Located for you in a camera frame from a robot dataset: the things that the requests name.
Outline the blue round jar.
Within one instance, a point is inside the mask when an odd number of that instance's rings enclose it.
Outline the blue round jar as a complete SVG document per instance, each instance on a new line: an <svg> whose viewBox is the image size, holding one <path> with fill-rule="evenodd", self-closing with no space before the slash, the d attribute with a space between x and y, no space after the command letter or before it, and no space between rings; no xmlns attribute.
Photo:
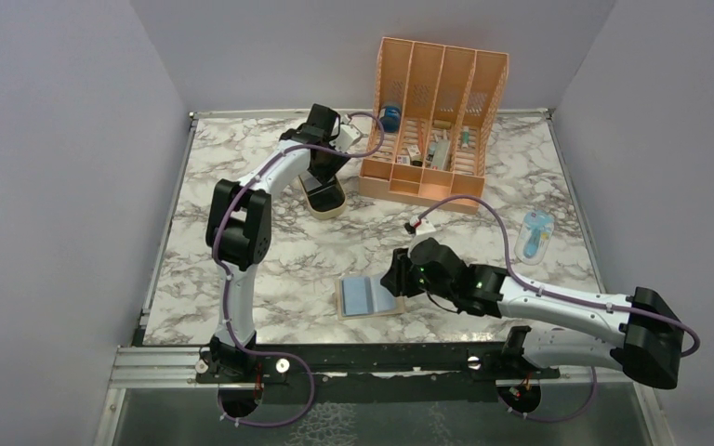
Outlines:
<svg viewBox="0 0 714 446"><path fill-rule="evenodd" d="M379 110L378 118L386 133L397 133L402 120L401 105L394 101L384 103Z"/></svg>

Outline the beige leather card holder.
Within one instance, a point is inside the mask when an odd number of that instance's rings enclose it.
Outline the beige leather card holder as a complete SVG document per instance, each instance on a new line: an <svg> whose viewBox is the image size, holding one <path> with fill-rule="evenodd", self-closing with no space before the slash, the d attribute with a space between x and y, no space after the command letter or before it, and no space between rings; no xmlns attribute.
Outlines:
<svg viewBox="0 0 714 446"><path fill-rule="evenodd" d="M340 278L335 288L337 317L343 321L405 313L403 298L392 295L380 279L380 274Z"/></svg>

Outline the beige tray with cards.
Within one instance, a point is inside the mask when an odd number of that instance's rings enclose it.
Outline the beige tray with cards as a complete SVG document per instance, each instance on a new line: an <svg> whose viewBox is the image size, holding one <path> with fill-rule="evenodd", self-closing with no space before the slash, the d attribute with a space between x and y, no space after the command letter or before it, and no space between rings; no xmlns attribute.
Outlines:
<svg viewBox="0 0 714 446"><path fill-rule="evenodd" d="M304 193L307 208L315 218L327 220L345 212L346 195L337 177L322 183L305 172L297 179Z"/></svg>

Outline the white tube in organizer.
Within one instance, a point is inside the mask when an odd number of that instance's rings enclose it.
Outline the white tube in organizer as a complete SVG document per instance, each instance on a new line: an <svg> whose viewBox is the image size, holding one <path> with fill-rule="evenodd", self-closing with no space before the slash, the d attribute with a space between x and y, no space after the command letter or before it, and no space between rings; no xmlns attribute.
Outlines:
<svg viewBox="0 0 714 446"><path fill-rule="evenodd" d="M470 129L468 126L464 125L462 127L460 137L460 149L463 151L468 151L470 142Z"/></svg>

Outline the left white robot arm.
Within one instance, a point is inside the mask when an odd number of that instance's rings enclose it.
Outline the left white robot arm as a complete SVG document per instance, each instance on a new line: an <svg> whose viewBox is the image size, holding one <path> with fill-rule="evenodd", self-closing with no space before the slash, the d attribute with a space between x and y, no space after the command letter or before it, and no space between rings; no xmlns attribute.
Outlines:
<svg viewBox="0 0 714 446"><path fill-rule="evenodd" d="M220 180L213 191L205 241L220 267L226 296L221 298L218 328L208 348L211 369L232 381L254 372L254 283L258 264L271 245L272 201L298 183L309 211L320 219L341 214L345 193L337 172L345 152L362 137L350 118L324 105L282 133L271 155L237 180Z"/></svg>

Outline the small items in organizer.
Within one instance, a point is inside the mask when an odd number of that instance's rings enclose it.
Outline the small items in organizer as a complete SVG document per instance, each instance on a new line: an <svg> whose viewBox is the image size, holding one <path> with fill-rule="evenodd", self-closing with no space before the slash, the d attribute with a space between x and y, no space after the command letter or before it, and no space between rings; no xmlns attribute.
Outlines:
<svg viewBox="0 0 714 446"><path fill-rule="evenodd" d="M443 128L434 127L427 138L424 138L422 128L407 129L395 162L433 170L446 170L449 136L449 130Z"/></svg>

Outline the orange plastic desk organizer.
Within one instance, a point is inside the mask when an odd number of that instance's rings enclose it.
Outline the orange plastic desk organizer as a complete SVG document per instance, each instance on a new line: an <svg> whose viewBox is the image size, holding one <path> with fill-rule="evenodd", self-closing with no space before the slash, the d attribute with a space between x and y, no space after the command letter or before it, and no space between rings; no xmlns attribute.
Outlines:
<svg viewBox="0 0 714 446"><path fill-rule="evenodd" d="M445 209L473 214L485 185L489 137L509 77L509 54L489 50L385 37L377 54L374 112L398 102L402 108L397 133L373 130L363 159L359 192L366 197L429 205L442 199ZM461 129L470 129L469 150L460 149ZM446 170L397 164L404 132L434 127L448 129Z"/></svg>

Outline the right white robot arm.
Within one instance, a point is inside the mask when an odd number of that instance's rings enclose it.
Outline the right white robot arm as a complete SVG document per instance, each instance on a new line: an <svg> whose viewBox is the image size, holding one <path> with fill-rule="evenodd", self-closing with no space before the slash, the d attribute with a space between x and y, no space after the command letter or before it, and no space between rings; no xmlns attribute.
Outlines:
<svg viewBox="0 0 714 446"><path fill-rule="evenodd" d="M470 316L543 322L510 329L498 356L510 377L583 366L617 370L647 387L678 385L684 330L654 290L591 295L522 285L508 269L468 264L433 239L394 250L380 283L394 296L436 295Z"/></svg>

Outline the blue packaged item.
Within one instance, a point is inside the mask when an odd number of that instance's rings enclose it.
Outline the blue packaged item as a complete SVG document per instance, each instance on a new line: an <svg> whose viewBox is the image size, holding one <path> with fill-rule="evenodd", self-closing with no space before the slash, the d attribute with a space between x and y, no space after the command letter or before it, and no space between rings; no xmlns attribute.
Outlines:
<svg viewBox="0 0 714 446"><path fill-rule="evenodd" d="M515 243L516 257L526 265L537 265L545 256L555 230L554 218L541 210L528 212Z"/></svg>

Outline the black mounting base rail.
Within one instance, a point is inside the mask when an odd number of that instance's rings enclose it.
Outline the black mounting base rail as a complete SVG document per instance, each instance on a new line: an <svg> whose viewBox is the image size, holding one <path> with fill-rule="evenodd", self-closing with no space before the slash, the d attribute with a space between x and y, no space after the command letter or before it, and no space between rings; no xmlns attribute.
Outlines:
<svg viewBox="0 0 714 446"><path fill-rule="evenodd" d="M225 400L302 405L308 400L381 403L494 402L525 380L588 381L581 366L523 366L499 342L259 346L263 356L234 366L206 347L132 347L116 354L117 389L214 389Z"/></svg>

